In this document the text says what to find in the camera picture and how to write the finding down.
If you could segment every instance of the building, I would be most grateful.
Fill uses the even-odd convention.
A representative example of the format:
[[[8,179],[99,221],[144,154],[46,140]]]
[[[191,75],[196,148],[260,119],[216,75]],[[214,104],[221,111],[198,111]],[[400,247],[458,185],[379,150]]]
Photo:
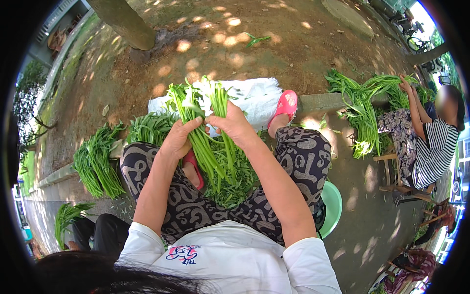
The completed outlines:
[[[51,11],[51,14],[39,28],[36,37],[31,41],[31,46],[24,57],[20,72],[23,72],[28,63],[35,59],[49,72],[58,53],[48,46],[48,40],[54,33],[64,31],[61,36],[67,38],[80,18],[87,13],[90,5],[85,0],[61,0]]]

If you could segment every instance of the white cloth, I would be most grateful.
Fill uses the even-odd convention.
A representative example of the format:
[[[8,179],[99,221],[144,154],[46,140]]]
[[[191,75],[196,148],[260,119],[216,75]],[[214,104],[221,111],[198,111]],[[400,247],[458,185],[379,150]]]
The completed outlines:
[[[117,264],[201,278],[216,293],[341,293],[323,241],[286,249],[233,221],[189,233],[166,252],[154,231],[133,222]]]
[[[222,86],[228,90],[228,95],[235,97],[231,100],[233,104],[240,107],[247,113],[246,119],[249,121],[255,131],[266,129],[276,113],[277,102],[281,97],[282,89],[278,87],[275,78],[247,79],[244,81],[228,80],[221,81]],[[211,101],[205,95],[205,89],[201,82],[193,83],[194,87],[199,87],[203,95],[203,101],[200,102],[201,109],[206,115],[212,113]],[[150,112],[165,112],[167,102],[170,99],[168,95],[149,100]],[[217,136],[215,129],[211,127],[209,134],[211,137]]]

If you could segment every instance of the dirt ground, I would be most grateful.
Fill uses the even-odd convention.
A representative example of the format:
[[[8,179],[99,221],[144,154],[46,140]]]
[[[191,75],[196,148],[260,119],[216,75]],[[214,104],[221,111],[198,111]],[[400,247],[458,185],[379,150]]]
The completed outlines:
[[[323,75],[331,67],[359,82],[372,72],[412,71],[404,61],[405,50],[371,18],[373,40],[344,26],[319,0],[129,0],[129,4],[154,28],[190,21],[200,26],[200,36],[181,40],[140,66],[130,59],[125,41],[96,20],[65,61],[77,63],[76,70],[63,77],[64,68],[61,78],[67,82],[59,83],[59,95],[48,102],[49,122],[57,122],[57,128],[38,144],[37,180],[72,162],[83,140],[106,121],[116,124],[121,119],[128,124],[134,115],[146,114],[149,99],[164,95],[170,83],[182,83],[185,77],[190,82],[203,75],[219,80],[275,77],[280,87],[303,95],[325,93],[328,84]],[[358,13],[368,17],[360,6]],[[243,32],[271,38],[246,48],[250,38]],[[110,111],[103,117],[108,104]]]

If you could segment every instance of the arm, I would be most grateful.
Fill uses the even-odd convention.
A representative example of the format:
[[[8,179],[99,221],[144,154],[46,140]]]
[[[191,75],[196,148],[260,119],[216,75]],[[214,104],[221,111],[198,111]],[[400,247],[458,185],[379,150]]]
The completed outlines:
[[[413,128],[415,132],[420,138],[426,141],[426,136],[424,135],[423,129],[423,122],[419,116],[418,106],[416,105],[415,95],[413,94],[413,90],[410,87],[410,84],[405,81],[404,76],[400,75],[401,84],[399,85],[400,88],[406,91],[408,94],[408,100],[410,103],[410,115],[411,115],[411,123],[413,124]]]
[[[416,88],[412,86],[411,90],[412,90],[413,96],[415,97],[416,106],[418,107],[419,118],[421,119],[421,121],[423,123],[432,122],[432,118],[429,117],[428,113],[426,112],[424,107],[421,105],[421,101],[419,101],[419,97],[418,97],[418,93],[416,92]]]
[[[188,121],[185,125],[178,120],[157,152],[135,207],[134,222],[151,228],[160,236],[166,214],[168,190],[178,161],[191,148],[188,134],[202,123],[202,118]]]
[[[245,152],[282,225],[286,247],[299,240],[316,237],[315,223],[304,196],[255,133],[241,109],[228,101],[226,118],[211,115],[206,117],[206,122],[226,132]]]

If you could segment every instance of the foot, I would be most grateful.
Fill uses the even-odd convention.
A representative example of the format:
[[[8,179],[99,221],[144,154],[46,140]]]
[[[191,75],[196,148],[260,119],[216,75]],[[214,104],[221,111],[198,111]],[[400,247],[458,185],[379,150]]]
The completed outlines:
[[[276,132],[279,128],[285,127],[289,123],[289,115],[287,113],[282,113],[276,115],[271,121],[271,125],[267,130],[271,138],[276,138]]]
[[[188,178],[188,180],[193,184],[195,187],[199,187],[201,184],[201,181],[199,180],[199,177],[197,176],[196,168],[194,165],[187,161],[183,165],[183,172],[185,176]]]

